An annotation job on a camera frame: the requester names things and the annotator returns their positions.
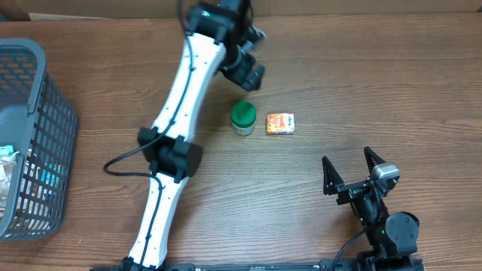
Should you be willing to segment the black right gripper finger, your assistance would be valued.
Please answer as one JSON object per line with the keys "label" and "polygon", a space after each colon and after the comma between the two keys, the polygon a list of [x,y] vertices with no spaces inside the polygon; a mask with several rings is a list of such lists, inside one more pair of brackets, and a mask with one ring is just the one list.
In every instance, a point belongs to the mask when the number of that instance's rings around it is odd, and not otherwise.
{"label": "black right gripper finger", "polygon": [[380,167],[386,163],[384,159],[379,157],[370,147],[366,146],[364,148],[364,154],[366,163],[369,169],[369,173],[377,174],[380,170]]}
{"label": "black right gripper finger", "polygon": [[344,181],[334,168],[327,156],[322,158],[323,167],[323,194],[333,195],[338,193],[338,188],[344,186]]}

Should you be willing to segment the green lid jar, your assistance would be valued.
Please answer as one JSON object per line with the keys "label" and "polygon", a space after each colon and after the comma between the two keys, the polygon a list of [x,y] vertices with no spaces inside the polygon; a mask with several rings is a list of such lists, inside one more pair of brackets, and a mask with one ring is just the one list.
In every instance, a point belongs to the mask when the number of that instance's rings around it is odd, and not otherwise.
{"label": "green lid jar", "polygon": [[238,102],[231,109],[230,119],[236,134],[248,136],[255,130],[256,109],[250,102]]}

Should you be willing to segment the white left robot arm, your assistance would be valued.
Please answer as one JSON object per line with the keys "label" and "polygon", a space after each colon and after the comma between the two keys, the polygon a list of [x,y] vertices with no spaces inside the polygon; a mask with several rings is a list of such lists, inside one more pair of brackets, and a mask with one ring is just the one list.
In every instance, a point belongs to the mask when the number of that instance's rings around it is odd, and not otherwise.
{"label": "white left robot arm", "polygon": [[160,114],[138,134],[149,164],[149,192],[138,236],[120,269],[163,269],[179,197],[202,159],[194,134],[212,79],[222,73],[245,91],[259,89],[264,67],[250,53],[266,35],[252,25],[253,17],[249,0],[200,2],[179,17],[182,60]]}

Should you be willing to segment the orange tissue pack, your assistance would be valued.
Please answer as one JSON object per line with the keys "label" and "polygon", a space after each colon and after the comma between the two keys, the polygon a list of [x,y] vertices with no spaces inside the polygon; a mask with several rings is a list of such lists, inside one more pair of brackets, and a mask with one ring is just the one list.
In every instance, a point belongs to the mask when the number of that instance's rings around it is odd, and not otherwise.
{"label": "orange tissue pack", "polygon": [[292,113],[273,113],[267,115],[268,135],[291,135],[295,131],[294,115]]}

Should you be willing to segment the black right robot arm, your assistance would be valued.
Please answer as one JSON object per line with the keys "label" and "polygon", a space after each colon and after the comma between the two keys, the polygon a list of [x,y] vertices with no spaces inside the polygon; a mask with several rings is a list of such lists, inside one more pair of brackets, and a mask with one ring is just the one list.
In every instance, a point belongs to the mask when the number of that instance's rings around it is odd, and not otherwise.
{"label": "black right robot arm", "polygon": [[398,167],[378,156],[370,147],[364,148],[369,176],[353,184],[346,184],[332,162],[324,156],[323,194],[336,195],[339,206],[349,204],[362,230],[338,251],[331,268],[336,270],[340,258],[360,236],[365,235],[371,247],[351,260],[353,270],[423,270],[423,262],[414,260],[419,236],[419,219],[410,212],[390,214],[383,201],[395,188],[401,176]]}

